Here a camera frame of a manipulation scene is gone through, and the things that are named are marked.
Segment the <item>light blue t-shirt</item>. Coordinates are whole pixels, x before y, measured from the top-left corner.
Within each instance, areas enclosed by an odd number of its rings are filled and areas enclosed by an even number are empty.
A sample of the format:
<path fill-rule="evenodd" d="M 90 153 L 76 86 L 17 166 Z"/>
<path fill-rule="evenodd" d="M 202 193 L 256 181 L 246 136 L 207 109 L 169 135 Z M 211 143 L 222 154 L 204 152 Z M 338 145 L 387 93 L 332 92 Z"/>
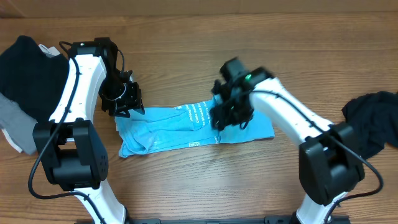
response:
<path fill-rule="evenodd" d="M 174 108 L 146 109 L 145 114 L 130 111 L 129 118 L 116 117 L 116 130 L 123 140 L 120 157 L 145 155 L 210 144 L 237 144 L 258 139 L 272 139 L 274 128 L 268 117 L 255 111 L 245 128 L 227 126 L 218 131 L 211 127 L 210 110 L 220 102 L 208 101 Z"/>

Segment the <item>black garment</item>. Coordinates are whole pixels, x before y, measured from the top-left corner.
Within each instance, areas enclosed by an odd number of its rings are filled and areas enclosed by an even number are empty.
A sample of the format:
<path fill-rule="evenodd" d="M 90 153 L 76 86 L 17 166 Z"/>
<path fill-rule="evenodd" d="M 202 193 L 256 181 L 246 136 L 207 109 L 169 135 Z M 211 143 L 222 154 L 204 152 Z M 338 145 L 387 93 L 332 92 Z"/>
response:
<path fill-rule="evenodd" d="M 381 152 L 387 143 L 397 147 L 396 93 L 369 93 L 350 100 L 341 111 L 359 137 L 364 159 Z"/>

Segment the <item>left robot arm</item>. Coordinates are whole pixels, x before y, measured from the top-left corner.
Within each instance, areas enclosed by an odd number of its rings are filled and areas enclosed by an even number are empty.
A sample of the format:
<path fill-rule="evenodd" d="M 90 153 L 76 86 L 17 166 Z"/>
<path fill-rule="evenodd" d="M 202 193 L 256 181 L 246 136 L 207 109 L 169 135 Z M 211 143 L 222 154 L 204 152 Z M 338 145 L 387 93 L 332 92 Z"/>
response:
<path fill-rule="evenodd" d="M 144 114 L 139 84 L 131 70 L 116 67 L 123 53 L 108 37 L 59 45 L 69 58 L 68 78 L 49 120 L 34 127 L 39 156 L 29 174 L 29 192 L 41 200 L 74 196 L 93 223 L 132 223 L 107 180 L 108 153 L 93 117 L 98 98 L 110 116 Z"/>

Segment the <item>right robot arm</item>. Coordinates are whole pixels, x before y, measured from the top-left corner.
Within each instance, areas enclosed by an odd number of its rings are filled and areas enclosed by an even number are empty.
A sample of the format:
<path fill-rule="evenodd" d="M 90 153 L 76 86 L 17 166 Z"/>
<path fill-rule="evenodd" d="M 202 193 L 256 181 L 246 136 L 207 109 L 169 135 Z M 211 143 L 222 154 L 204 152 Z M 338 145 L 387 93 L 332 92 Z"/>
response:
<path fill-rule="evenodd" d="M 225 82 L 216 80 L 212 89 L 220 98 L 210 111 L 213 128 L 246 129 L 260 112 L 298 147 L 304 200 L 293 214 L 268 216 L 264 223 L 349 223 L 349 217 L 333 216 L 332 212 L 364 179 L 353 128 L 346 123 L 333 124 L 312 112 L 264 67 L 250 71 L 235 57 L 223 64 L 220 73 Z"/>

